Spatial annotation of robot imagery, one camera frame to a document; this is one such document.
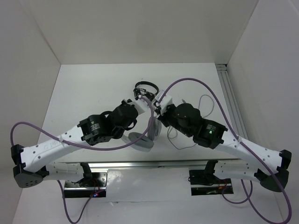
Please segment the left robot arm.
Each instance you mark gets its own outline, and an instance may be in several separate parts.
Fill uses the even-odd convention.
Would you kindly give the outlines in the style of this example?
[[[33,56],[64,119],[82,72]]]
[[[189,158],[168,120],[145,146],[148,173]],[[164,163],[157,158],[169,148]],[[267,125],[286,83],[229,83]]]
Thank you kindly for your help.
[[[89,116],[55,139],[32,147],[12,146],[14,179],[20,188],[36,186],[46,179],[67,180],[81,187],[93,183],[95,177],[86,162],[68,164],[56,160],[83,147],[121,138],[136,125],[137,116],[136,107],[124,103],[113,111]]]

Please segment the white grey headphones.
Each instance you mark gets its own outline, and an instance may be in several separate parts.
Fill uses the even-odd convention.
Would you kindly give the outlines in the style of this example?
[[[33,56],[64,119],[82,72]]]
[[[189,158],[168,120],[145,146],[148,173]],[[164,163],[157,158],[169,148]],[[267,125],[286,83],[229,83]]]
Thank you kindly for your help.
[[[149,109],[150,117],[147,126],[142,133],[129,130],[129,134],[123,134],[121,140],[124,143],[124,148],[131,147],[134,150],[147,153],[154,147],[154,141],[159,137],[162,129],[162,124],[155,117],[154,110],[155,108],[152,105]]]

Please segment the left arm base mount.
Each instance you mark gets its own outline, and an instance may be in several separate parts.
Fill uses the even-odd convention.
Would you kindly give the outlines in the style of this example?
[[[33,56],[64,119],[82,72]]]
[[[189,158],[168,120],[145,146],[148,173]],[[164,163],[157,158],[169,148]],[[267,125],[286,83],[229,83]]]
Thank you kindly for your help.
[[[92,171],[93,178],[87,184],[80,186],[78,183],[65,181],[65,198],[104,198],[107,194],[107,169],[96,169]]]

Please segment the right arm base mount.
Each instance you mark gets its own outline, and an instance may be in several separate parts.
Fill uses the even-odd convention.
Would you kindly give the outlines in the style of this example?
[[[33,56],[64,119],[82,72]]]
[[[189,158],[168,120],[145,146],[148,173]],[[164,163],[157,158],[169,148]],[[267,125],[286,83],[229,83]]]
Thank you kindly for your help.
[[[209,196],[233,194],[231,179],[221,180],[215,176],[205,176],[204,170],[189,170],[188,181],[191,185],[192,196]]]

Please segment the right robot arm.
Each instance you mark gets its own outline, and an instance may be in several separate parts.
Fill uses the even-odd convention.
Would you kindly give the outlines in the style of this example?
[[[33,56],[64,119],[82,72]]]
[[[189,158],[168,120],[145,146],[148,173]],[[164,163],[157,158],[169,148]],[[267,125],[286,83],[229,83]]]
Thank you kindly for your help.
[[[204,178],[209,183],[218,179],[245,179],[260,183],[273,192],[285,189],[292,154],[288,150],[275,151],[233,134],[226,126],[202,118],[199,109],[189,103],[175,106],[160,105],[158,120],[165,127],[173,127],[201,147],[222,151],[243,160],[243,164],[208,161]]]

